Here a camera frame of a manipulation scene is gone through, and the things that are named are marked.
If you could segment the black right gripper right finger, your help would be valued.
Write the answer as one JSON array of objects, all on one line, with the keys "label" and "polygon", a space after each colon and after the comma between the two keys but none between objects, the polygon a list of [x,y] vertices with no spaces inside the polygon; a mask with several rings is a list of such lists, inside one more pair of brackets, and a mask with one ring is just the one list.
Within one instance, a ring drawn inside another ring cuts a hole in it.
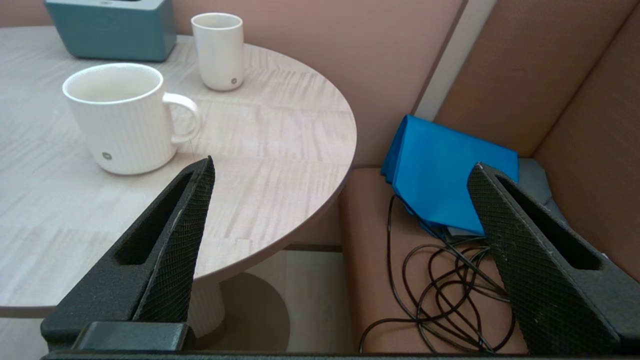
[{"label": "black right gripper right finger", "polygon": [[639,354],[637,280],[498,169],[467,189],[531,354]]}]

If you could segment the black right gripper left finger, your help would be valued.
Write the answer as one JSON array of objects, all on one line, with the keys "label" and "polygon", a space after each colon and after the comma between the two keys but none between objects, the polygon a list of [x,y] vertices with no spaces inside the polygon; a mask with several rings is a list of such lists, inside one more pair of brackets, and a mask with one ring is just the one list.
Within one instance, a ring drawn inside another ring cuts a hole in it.
[{"label": "black right gripper left finger", "polygon": [[93,322],[185,322],[215,184],[212,157],[186,166],[41,323],[49,350]]}]

